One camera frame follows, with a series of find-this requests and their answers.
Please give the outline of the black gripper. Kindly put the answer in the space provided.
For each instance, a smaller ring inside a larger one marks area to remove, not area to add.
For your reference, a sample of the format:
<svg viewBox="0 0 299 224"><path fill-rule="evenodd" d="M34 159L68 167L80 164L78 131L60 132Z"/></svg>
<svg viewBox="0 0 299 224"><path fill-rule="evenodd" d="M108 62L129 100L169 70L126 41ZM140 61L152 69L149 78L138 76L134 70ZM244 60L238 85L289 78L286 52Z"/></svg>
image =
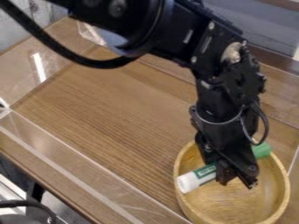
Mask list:
<svg viewBox="0 0 299 224"><path fill-rule="evenodd" d="M258 166L250 147L258 146L252 138L257 131L257 118L265 114L256 105L241 107L218 119L196 105L189 108L190 123L197 130L194 143L205 165L216 165L216 181L225 186L238 178L246 189L257 184Z"/></svg>

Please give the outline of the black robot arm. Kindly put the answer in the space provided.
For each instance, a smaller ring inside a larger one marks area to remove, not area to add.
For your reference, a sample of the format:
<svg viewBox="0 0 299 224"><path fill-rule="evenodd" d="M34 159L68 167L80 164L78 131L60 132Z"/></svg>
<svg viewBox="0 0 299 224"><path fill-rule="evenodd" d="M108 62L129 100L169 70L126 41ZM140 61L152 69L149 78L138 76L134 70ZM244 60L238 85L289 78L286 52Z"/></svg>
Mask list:
<svg viewBox="0 0 299 224"><path fill-rule="evenodd" d="M113 59L76 54L11 0L0 0L0 10L65 59L85 67L114 69L152 54L190 70L197 101L189 113L202 161L214 165L221 185L240 179L245 187L253 187L258 176L253 135L268 126L258 98L266 78L241 30L201 0L46 1L96 28L116 54Z"/></svg>

